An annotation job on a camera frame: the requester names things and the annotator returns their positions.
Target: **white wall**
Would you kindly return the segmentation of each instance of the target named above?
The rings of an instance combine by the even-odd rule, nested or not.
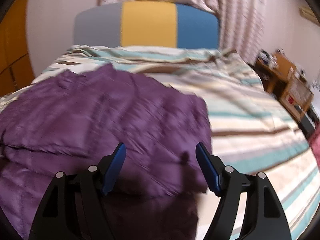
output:
[[[282,48],[312,81],[320,70],[320,27],[302,18],[305,0],[267,0],[265,31],[261,47],[273,53]]]
[[[72,45],[76,15],[95,6],[97,0],[28,0],[27,42],[35,76]]]
[[[308,6],[305,0],[299,0],[299,5]],[[296,26],[292,59],[306,70],[307,79],[311,82],[320,71],[320,27],[301,16]]]

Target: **wooden wardrobe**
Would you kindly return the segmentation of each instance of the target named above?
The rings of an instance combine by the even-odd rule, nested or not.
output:
[[[26,41],[27,0],[15,0],[0,23],[0,97],[34,79]]]

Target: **striped bedding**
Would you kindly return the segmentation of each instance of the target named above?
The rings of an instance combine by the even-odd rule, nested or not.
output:
[[[182,93],[194,93],[207,104],[212,152],[239,172],[265,171],[277,192],[292,239],[297,239],[320,202],[320,174],[309,145],[286,110],[263,91],[257,74],[232,50],[163,47],[73,46],[33,83],[69,69],[95,70],[106,62],[116,69],[144,73]],[[0,112],[23,88],[0,99]],[[196,239],[203,239],[219,199],[211,192],[198,199]],[[239,236],[244,216],[242,194],[232,239]]]

